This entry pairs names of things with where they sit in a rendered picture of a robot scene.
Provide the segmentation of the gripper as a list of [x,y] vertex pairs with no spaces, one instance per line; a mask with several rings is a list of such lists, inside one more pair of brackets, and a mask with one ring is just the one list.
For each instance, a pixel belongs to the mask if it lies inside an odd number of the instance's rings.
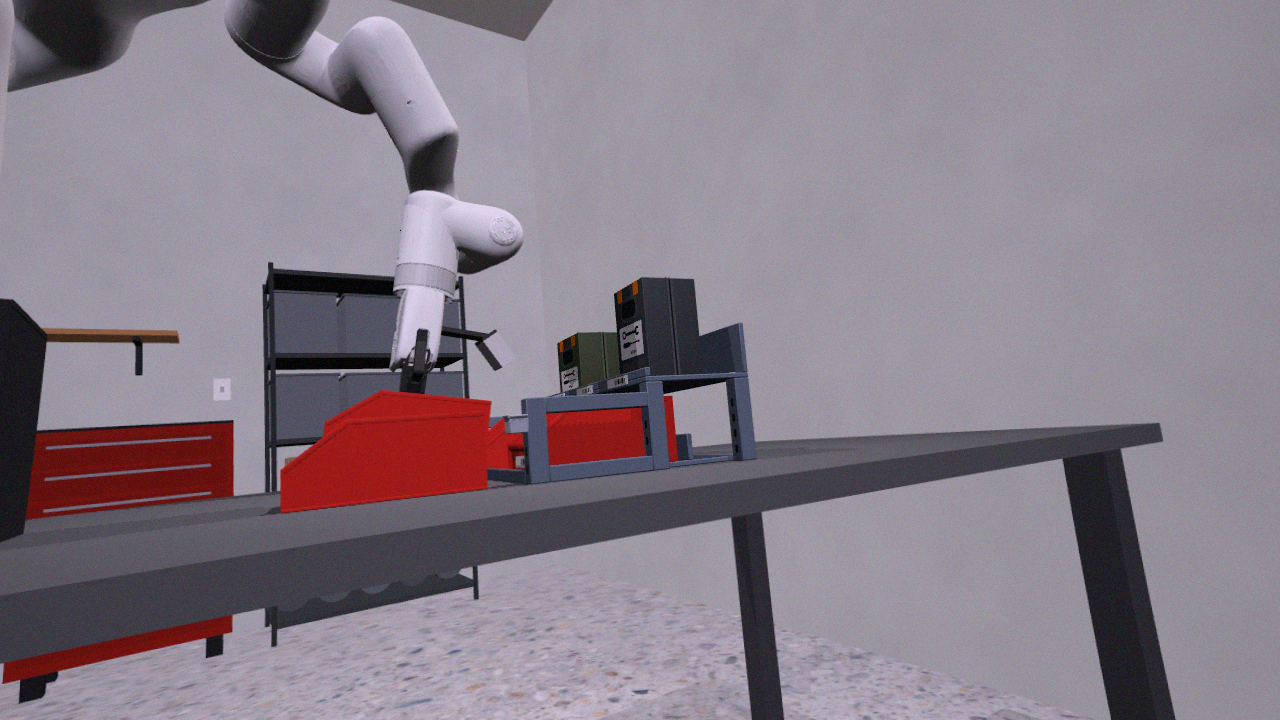
[[421,284],[399,284],[393,293],[401,304],[389,369],[402,365],[399,392],[425,395],[428,373],[436,365],[444,305],[454,296]]

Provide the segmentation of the red bin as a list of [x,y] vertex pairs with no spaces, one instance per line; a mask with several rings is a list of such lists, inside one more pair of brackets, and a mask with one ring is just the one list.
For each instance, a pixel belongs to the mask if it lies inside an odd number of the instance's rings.
[[486,468],[504,468],[509,469],[508,462],[508,443],[517,434],[506,434],[506,420],[500,419],[488,434],[486,443]]
[[476,398],[456,398],[436,395],[416,395],[381,389],[376,395],[365,398],[360,404],[347,409],[344,413],[325,421],[323,437],[340,425],[346,419],[360,419],[369,416],[403,416],[438,413],[472,413],[485,411],[485,432],[488,439],[492,401]]
[[[672,396],[664,396],[669,462],[678,461]],[[549,464],[645,456],[641,407],[547,414]],[[520,443],[518,443],[520,442]],[[508,443],[509,469],[524,469],[524,433]]]
[[280,475],[282,514],[488,489],[484,411],[346,419]]

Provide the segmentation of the dark grey tool case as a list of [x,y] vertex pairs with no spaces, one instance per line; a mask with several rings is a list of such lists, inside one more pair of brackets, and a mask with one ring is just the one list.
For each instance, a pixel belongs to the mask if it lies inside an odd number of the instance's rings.
[[641,277],[614,293],[620,375],[703,374],[694,279]]

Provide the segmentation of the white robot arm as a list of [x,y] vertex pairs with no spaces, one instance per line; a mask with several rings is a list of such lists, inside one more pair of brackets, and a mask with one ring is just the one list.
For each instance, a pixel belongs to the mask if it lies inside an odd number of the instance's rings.
[[[207,1],[0,0],[0,176],[6,91],[109,67],[125,54],[140,20]],[[337,44],[315,31],[329,3],[227,0],[224,22],[262,67],[338,108],[378,113],[410,188],[394,287],[421,284],[454,296],[457,272],[474,274],[513,258],[522,227],[499,208],[460,201],[460,129],[404,29],[369,17]]]

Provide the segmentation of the dark green tool case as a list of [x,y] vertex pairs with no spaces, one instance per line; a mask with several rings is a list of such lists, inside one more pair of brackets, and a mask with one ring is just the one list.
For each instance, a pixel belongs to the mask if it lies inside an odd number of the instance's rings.
[[579,332],[557,348],[561,392],[620,375],[617,332]]

